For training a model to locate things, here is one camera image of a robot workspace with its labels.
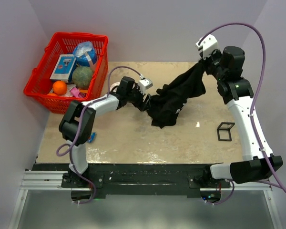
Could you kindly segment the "black t-shirt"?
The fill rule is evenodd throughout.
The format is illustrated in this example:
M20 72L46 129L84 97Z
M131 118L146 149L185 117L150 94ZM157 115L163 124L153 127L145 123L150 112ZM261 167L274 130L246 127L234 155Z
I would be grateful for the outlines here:
M152 126L164 128L174 126L181 110L189 98L196 98L206 93L202 81L204 67L196 63L189 70L177 76L171 83L164 84L151 96L148 115Z

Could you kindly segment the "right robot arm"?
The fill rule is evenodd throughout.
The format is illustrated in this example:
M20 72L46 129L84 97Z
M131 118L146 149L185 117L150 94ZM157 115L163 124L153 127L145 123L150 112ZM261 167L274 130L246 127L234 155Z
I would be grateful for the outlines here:
M199 46L198 51L199 63L217 80L217 90L234 118L243 157L240 162L211 165L203 175L203 183L214 187L220 179L242 184L271 177L283 165L283 160L273 154L251 107L254 93L250 82L241 76L245 52L235 46L227 46L223 51L217 46L207 50Z

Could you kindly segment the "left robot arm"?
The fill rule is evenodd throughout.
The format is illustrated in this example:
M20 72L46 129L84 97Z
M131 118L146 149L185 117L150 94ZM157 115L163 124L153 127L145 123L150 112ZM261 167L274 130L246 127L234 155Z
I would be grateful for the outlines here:
M133 78L124 76L119 85L109 90L109 93L86 102L72 101L65 112L59 131L66 143L60 146L57 156L69 154L70 174L74 174L72 181L78 187L84 187L89 183L89 175L86 173L88 162L86 160L85 144L91 136L96 117L108 112L118 110L131 103L140 111L147 108L151 98L146 93L153 83L147 78L136 82Z

